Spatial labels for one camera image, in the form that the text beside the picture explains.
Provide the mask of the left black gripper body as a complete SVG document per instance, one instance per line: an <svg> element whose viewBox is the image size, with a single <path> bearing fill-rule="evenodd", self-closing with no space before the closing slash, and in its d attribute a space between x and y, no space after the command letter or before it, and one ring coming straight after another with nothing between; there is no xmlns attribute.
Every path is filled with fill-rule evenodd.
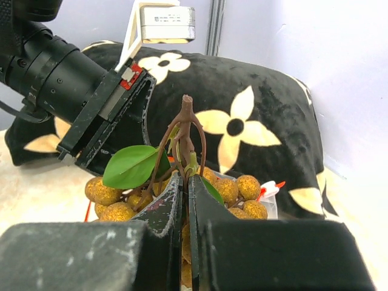
<svg viewBox="0 0 388 291"><path fill-rule="evenodd" d="M5 134L16 166L56 157L104 167L142 143L142 68L100 65L42 24L25 22L20 55L1 56L1 82L23 108Z"/></svg>

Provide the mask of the clear zip top bag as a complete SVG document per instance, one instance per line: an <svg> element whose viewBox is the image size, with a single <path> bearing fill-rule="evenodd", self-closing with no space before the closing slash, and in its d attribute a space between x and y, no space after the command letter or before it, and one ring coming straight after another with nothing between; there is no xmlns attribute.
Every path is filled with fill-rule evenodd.
<svg viewBox="0 0 388 291"><path fill-rule="evenodd" d="M85 185L85 196L95 204L99 221L125 221L148 206L164 204L156 199L164 193L170 180L154 182L150 193L146 193L148 185L125 192L105 186L101 177L94 177ZM274 181L261 185L251 175L222 178L208 167L204 168L201 181L209 196L239 219L268 219L269 208L265 203L274 200L285 185L285 182L277 184Z"/></svg>

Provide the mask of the brown longan bunch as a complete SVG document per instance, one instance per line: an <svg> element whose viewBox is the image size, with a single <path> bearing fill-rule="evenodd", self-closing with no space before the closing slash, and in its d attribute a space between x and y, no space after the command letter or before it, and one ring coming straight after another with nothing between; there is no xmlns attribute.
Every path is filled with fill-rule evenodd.
<svg viewBox="0 0 388 291"><path fill-rule="evenodd" d="M273 289L264 263L269 250L255 245L265 223L236 218L211 195L191 125L198 120L185 95L163 137L176 161L169 184L135 220L95 224L117 237L97 252L79 290L180 290L184 278L194 290Z"/></svg>

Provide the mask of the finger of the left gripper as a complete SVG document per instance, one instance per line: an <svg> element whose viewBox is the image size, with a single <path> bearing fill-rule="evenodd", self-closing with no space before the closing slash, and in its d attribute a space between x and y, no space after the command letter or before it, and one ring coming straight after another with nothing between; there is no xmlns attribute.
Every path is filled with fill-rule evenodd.
<svg viewBox="0 0 388 291"><path fill-rule="evenodd" d="M130 90L120 85L122 96L111 109L97 113L90 141L76 159L75 165L95 176L101 176L110 158L119 150L134 145L149 145L147 111L156 79L150 75L140 77Z"/></svg>

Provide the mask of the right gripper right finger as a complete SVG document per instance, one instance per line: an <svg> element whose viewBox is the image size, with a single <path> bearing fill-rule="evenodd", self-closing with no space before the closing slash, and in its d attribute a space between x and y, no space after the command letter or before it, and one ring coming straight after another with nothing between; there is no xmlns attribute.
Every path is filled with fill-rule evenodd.
<svg viewBox="0 0 388 291"><path fill-rule="evenodd" d="M247 220L189 180L193 290L373 290L353 235L326 220Z"/></svg>

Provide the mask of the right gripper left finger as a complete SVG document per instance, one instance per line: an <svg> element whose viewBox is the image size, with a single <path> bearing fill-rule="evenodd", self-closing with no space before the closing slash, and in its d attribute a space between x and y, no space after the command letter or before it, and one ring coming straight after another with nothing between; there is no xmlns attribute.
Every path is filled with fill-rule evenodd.
<svg viewBox="0 0 388 291"><path fill-rule="evenodd" d="M24 223L1 236L2 290L179 290L182 179L127 222Z"/></svg>

